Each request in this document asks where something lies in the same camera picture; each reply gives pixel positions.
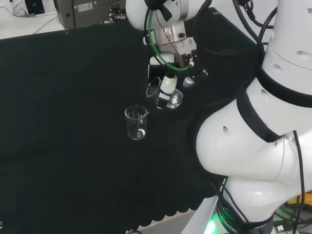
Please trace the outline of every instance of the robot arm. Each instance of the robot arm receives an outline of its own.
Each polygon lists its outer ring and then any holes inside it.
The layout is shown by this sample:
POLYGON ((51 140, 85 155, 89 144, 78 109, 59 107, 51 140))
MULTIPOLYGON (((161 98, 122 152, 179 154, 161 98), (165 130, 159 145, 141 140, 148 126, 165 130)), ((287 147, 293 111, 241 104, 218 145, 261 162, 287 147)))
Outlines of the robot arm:
MULTIPOLYGON (((203 3, 168 0, 164 6, 172 17, 161 18, 161 24, 170 27, 179 22, 187 6, 185 19, 190 19, 203 3)), ((127 14, 135 28, 143 30, 146 12, 144 0, 127 1, 127 14)), ((152 28, 159 29, 155 16, 152 28)), ((312 189, 311 28, 311 0, 278 0, 261 72, 240 98, 208 117, 197 135, 202 166, 229 176, 226 187, 250 222, 267 220, 301 192, 293 130, 298 130, 302 145, 305 189, 312 189)), ((226 194, 225 198, 232 204, 226 194)))
MULTIPOLYGON (((164 28, 170 27, 173 23, 189 20, 193 18, 205 0, 168 0, 164 6, 170 11, 172 17, 166 21, 159 19, 164 28)), ((144 30, 144 19, 147 11, 147 5, 144 0, 126 1, 127 16, 131 25, 139 30, 144 30)), ((156 15, 152 19, 152 29, 160 29, 156 15)))

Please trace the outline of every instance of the table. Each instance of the table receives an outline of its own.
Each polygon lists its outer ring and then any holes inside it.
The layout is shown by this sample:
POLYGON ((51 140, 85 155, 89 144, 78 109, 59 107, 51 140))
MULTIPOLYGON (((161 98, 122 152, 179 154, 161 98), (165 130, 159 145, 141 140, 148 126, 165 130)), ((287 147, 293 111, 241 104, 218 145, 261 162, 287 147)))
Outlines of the table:
MULTIPOLYGON (((0 220, 6 234, 116 233, 214 196, 190 125, 254 78, 255 45, 221 14, 196 22, 209 78, 176 111, 144 98, 152 55, 128 22, 0 41, 0 220), (147 136, 126 135, 124 110, 148 107, 147 136)), ((187 34, 194 21, 186 22, 187 34)))

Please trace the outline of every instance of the green tube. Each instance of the green tube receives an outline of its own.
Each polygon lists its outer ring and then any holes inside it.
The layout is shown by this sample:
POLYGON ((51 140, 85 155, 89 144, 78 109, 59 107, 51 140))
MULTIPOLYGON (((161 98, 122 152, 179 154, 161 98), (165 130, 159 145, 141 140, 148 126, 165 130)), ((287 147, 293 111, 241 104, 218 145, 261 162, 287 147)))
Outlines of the green tube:
POLYGON ((189 67, 184 67, 184 68, 178 68, 178 67, 173 67, 171 64, 169 64, 162 56, 161 54, 159 53, 159 51, 157 50, 154 42, 153 42, 153 39, 152 39, 152 35, 151 35, 151 27, 152 27, 152 17, 153 17, 153 12, 154 11, 150 11, 150 18, 149 18, 149 22, 148 22, 148 37, 150 39, 150 43, 152 45, 152 48, 153 50, 155 51, 155 53, 158 55, 158 57, 160 58, 161 61, 164 62, 164 64, 166 66, 168 66, 169 68, 175 70, 175 71, 186 71, 187 69, 189 69, 189 67))

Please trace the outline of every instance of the robot end effector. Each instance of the robot end effector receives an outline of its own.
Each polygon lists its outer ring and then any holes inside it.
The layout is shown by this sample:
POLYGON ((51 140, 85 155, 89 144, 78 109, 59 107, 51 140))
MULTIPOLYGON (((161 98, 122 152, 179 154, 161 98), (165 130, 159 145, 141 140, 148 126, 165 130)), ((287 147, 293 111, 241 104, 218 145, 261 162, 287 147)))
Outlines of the robot end effector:
POLYGON ((129 21, 134 27, 142 29, 139 21, 143 19, 143 14, 145 15, 143 21, 145 42, 155 54, 150 60, 149 82, 156 83, 155 80, 161 79, 160 100, 164 98, 165 102, 170 101, 173 92, 180 92, 176 89, 178 79, 182 78, 183 86, 189 88, 208 77, 208 73, 197 56, 194 39, 186 37, 183 22, 197 13, 203 1, 195 1, 195 5, 198 5, 196 10, 190 7, 194 3, 190 3, 189 0, 132 0, 131 3, 127 2, 129 21))

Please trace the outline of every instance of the glass beaker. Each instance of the glass beaker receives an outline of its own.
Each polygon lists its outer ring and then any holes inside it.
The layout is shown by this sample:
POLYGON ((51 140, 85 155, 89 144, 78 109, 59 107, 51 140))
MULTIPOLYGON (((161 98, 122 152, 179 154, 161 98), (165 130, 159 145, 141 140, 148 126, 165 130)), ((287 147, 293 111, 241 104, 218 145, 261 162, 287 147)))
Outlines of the glass beaker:
POLYGON ((127 133, 131 139, 139 140, 145 137, 147 132, 147 115, 149 112, 143 106, 129 106, 125 110, 127 121, 127 133))
POLYGON ((175 89, 174 92, 171 94, 171 98, 167 104, 167 107, 169 109, 175 109, 181 104, 182 100, 183 93, 180 90, 175 89))

